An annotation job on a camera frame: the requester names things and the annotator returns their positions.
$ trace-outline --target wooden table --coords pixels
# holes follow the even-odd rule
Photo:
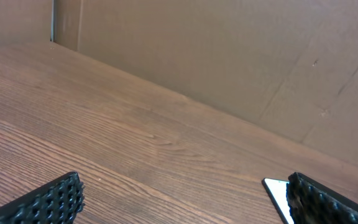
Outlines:
[[[76,223],[281,223],[260,181],[358,167],[53,43],[0,47],[0,206],[76,170]]]

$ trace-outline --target smartphone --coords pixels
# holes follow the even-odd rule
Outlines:
[[[287,202],[288,181],[265,178],[262,184],[284,224],[294,224]]]

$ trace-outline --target brown wooden surface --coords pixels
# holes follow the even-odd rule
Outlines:
[[[77,170],[76,223],[280,223],[260,181],[358,167],[53,43],[0,47],[0,206]]]

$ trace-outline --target cardboard panel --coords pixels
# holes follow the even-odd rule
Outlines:
[[[49,41],[52,0],[0,0],[0,45]]]
[[[327,15],[309,0],[84,0],[79,51],[257,122]]]
[[[55,42],[72,50],[78,50],[82,0],[56,0]]]
[[[259,124],[296,141],[329,115],[358,69],[358,2],[332,10]]]
[[[333,104],[330,116],[313,128],[305,144],[358,164],[358,72]]]

